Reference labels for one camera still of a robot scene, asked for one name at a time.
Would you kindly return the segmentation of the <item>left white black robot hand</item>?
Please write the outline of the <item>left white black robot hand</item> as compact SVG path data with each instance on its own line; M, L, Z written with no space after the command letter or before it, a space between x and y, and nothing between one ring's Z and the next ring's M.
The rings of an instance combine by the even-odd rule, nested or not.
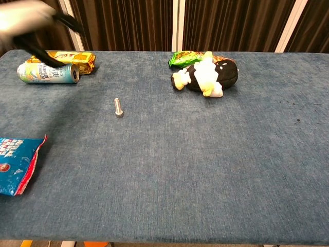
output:
M56 22L84 34L82 25L73 16L57 11L41 0L16 0L0 4L0 48L14 45L50 67L62 67L63 62L52 58L32 40L34 33Z

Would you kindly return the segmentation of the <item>silver metal bolt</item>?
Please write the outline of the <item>silver metal bolt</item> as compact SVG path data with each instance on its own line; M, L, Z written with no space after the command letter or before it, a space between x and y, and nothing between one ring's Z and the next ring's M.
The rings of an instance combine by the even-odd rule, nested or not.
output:
M114 104L115 104L115 115L117 118L122 118L124 115L124 112L121 107L120 99L115 98L114 99Z

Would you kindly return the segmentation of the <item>brown pleated curtain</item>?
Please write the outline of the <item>brown pleated curtain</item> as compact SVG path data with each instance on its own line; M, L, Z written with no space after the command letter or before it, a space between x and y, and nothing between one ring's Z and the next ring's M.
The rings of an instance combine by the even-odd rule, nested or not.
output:
M329 0L308 0L285 51L329 54Z
M85 50L171 51L173 0L70 0Z
M0 0L0 4L10 3L18 0ZM59 0L41 0L48 4L56 11L62 11ZM74 45L71 40L69 30L66 26L60 22L56 22L52 26L48 26L44 29L33 33L32 41L35 44L39 44L45 50L74 50ZM0 57L7 51L17 49L16 46L4 47L0 44Z
M274 52L296 0L186 0L182 48Z

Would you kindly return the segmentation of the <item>light blue drink can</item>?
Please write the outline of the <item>light blue drink can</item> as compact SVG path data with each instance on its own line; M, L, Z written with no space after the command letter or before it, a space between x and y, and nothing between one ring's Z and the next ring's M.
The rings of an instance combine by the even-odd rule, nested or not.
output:
M53 68L44 63L23 63L18 66L17 74L26 84L75 84L80 79L75 64Z

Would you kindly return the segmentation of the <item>gold foil snack package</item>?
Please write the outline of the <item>gold foil snack package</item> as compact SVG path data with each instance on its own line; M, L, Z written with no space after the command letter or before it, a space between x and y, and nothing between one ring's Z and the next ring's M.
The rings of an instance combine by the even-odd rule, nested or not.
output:
M82 75L90 74L95 67L96 56L91 52L77 52L77 51L47 51L48 55L57 61L60 61L65 66L59 68L52 68L44 65L36 56L32 55L23 64L21 64L17 71L20 74L26 73L35 76L54 77L56 74L63 75L66 71L70 72L71 65L75 64L78 72Z

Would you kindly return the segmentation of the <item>blue snack bag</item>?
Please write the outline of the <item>blue snack bag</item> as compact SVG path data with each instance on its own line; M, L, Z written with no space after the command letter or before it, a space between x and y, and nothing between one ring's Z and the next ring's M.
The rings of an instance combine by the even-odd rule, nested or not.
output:
M0 195L23 194L47 139L0 137Z

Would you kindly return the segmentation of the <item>green snack bag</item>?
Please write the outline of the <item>green snack bag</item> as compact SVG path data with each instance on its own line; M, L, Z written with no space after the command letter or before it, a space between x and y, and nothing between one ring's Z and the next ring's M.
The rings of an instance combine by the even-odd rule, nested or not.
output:
M200 51L178 51L175 52L172 58L168 61L170 67L185 68L190 65L200 62L204 58L205 53Z

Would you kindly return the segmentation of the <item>blue fabric table cover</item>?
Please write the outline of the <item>blue fabric table cover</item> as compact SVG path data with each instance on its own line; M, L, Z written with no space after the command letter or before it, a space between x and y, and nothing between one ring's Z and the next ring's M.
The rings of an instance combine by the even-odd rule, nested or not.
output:
M222 98L173 90L169 52L98 51L75 85L23 83L27 57L0 57L0 136L48 140L0 239L329 244L329 54L228 52Z

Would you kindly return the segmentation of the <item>black white plush toy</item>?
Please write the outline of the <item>black white plush toy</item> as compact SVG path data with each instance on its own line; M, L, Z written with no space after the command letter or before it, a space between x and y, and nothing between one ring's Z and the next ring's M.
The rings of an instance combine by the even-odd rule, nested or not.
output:
M234 60L207 51L200 62L174 72L171 85L178 91L187 88L204 97L220 98L237 82L238 71Z

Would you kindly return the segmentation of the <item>white partition post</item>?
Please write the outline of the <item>white partition post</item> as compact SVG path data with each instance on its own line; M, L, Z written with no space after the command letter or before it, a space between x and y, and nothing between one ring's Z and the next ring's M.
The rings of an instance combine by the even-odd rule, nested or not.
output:
M173 0L172 52L182 51L186 0Z
M283 53L295 30L295 27L304 11L308 0L295 0L293 8L289 14L279 42L276 46L275 53Z
M59 4L64 13L67 13L67 14L71 15L72 17L75 17L74 12L72 10L70 0L59 0ZM83 46L80 35L74 31L72 31L71 29L69 30L69 34L72 39L75 50L84 51L84 46Z

